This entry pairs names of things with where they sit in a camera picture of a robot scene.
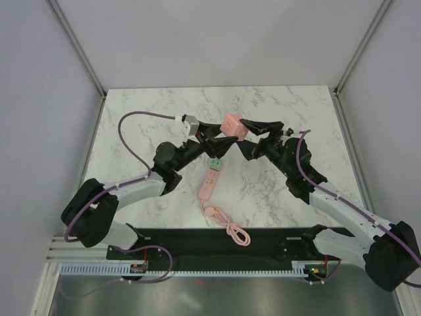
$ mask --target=green plug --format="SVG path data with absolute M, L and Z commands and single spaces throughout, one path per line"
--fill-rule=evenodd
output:
M 209 163 L 209 168 L 220 171 L 222 168 L 222 160 L 219 159 L 212 159 Z

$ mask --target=white wall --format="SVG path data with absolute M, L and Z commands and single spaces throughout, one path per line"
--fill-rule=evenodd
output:
M 335 86 L 382 0 L 58 0 L 109 88 Z
M 410 224 L 421 246 L 420 17 L 421 1 L 394 2 L 341 99 L 377 212 Z
M 29 310 L 99 95 L 44 1 L 0 10 L 0 310 Z

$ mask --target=marble surface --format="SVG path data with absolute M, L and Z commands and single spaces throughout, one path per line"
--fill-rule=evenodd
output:
M 294 130 L 310 128 L 312 132 L 306 140 L 312 152 L 312 165 L 344 194 L 361 201 L 326 86 L 110 90 L 86 179 L 120 182 L 145 172 L 117 134 L 120 117 L 130 111 L 189 114 L 212 123 L 221 123 L 228 113 L 238 113 L 245 119 L 280 120 L 286 128 Z M 179 146 L 185 140 L 174 121 L 143 115 L 127 118 L 122 130 L 129 146 L 150 165 L 161 142 Z M 235 145 L 222 161 L 222 174 L 209 205 L 223 208 L 241 226 L 340 226 L 323 212 L 294 198 L 285 185 L 285 176 L 265 157 L 247 162 Z M 209 158 L 204 154 L 181 170 L 183 180 L 172 193 L 129 205 L 115 219 L 137 227 L 217 227 L 203 216 L 197 198 L 208 165 Z

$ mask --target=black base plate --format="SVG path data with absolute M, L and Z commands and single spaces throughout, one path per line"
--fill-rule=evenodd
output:
M 334 231 L 352 236 L 344 228 Z M 139 238 L 132 247 L 160 245 L 174 258 L 173 271 L 276 271 L 290 270 L 291 261 L 324 261 L 324 255 L 309 253 L 301 236 L 308 228 L 247 228 L 251 243 L 237 245 L 222 228 L 138 228 Z M 144 260 L 145 253 L 123 254 L 109 248 L 108 260 Z M 169 259 L 163 251 L 147 252 L 148 269 L 165 271 Z

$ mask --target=pink cube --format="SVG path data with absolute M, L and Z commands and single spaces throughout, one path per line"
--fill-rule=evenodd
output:
M 242 142 L 249 130 L 239 121 L 241 115 L 228 114 L 221 125 L 221 132 L 225 136 L 237 136 L 238 141 Z

